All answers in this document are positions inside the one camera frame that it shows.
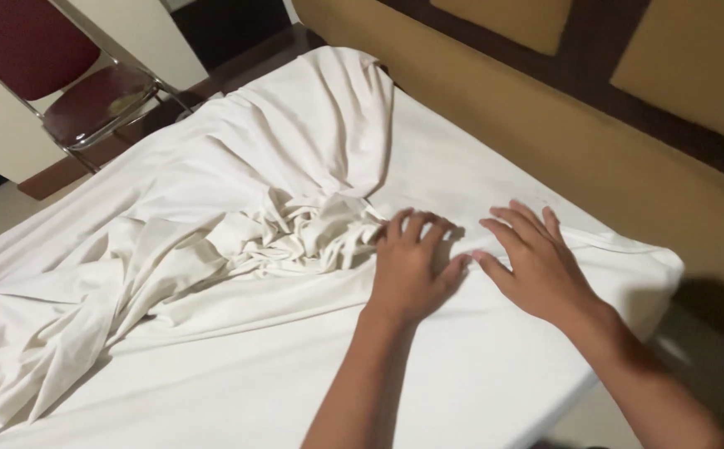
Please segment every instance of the bed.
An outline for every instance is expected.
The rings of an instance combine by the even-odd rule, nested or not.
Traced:
[[[322,47],[129,149],[0,236],[0,447],[296,447],[367,300],[377,219],[408,205],[484,248],[490,205],[550,205],[647,337],[683,271]],[[396,447],[529,447],[596,382],[476,267],[419,328]]]

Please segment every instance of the chair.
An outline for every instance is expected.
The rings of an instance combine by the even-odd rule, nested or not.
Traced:
[[[110,135],[164,91],[193,111],[175,90],[142,67],[117,61],[70,87],[41,113],[30,101],[83,76],[104,51],[48,0],[0,0],[0,82],[40,119],[43,129],[91,173],[98,166],[81,151]]]

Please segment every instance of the red chair backrest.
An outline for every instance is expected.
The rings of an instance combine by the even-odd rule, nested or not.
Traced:
[[[37,100],[67,86],[101,50],[48,0],[0,0],[0,80]]]

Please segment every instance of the floor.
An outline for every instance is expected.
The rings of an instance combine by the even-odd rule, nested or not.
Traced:
[[[52,205],[88,177],[41,201],[19,192],[11,182],[0,186],[0,233]],[[724,423],[724,337],[673,305],[651,345],[659,358]],[[602,385],[584,395],[543,441],[565,449],[594,446],[641,449],[620,409]]]

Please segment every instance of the left hand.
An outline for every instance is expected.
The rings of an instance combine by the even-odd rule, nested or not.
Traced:
[[[409,217],[405,231],[403,221]],[[425,237],[423,226],[431,223]],[[403,209],[382,229],[378,239],[378,259],[373,292],[367,314],[382,316],[405,325],[416,325],[433,313],[462,281],[471,257],[462,254],[435,274],[431,260],[445,234],[456,226],[431,212]]]

